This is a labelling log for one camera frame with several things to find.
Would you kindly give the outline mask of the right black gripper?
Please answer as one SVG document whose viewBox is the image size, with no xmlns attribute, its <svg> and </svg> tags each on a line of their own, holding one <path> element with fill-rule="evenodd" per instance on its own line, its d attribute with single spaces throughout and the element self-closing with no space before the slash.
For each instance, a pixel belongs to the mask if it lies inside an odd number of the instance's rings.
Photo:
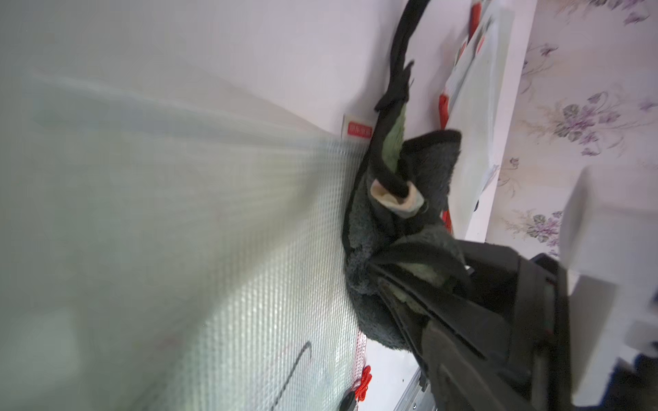
<svg viewBox="0 0 658 411">
<path fill-rule="evenodd" d="M 368 274 L 445 410 L 568 410 L 565 271 L 545 254 L 459 241 L 377 253 Z"/>
</svg>

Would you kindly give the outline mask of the mesh document bag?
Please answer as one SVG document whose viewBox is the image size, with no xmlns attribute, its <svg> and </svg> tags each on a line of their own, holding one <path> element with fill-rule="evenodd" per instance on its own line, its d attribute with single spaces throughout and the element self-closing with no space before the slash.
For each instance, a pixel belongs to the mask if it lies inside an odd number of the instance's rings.
<svg viewBox="0 0 658 411">
<path fill-rule="evenodd" d="M 495 171 L 493 131 L 513 19 L 499 1 L 471 5 L 467 38 L 440 94 L 441 126 L 461 133 L 448 195 L 452 234 L 460 240 Z"/>
<path fill-rule="evenodd" d="M 2 409 L 337 409 L 364 152 L 79 80 L 3 82 Z"/>
</svg>

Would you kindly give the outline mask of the dark grey green cloth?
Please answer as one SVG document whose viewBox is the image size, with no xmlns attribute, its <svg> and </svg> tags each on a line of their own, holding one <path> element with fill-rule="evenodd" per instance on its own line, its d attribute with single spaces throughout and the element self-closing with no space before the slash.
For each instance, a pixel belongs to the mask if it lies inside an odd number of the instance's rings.
<svg viewBox="0 0 658 411">
<path fill-rule="evenodd" d="M 410 346 L 369 275 L 372 264 L 408 272 L 430 289 L 473 290 L 459 242 L 441 214 L 461 152 L 462 135 L 437 129 L 404 138 L 413 64 L 406 51 L 426 1 L 404 8 L 390 52 L 387 90 L 375 106 L 375 131 L 344 216 L 346 288 L 365 336 L 389 349 Z"/>
</svg>

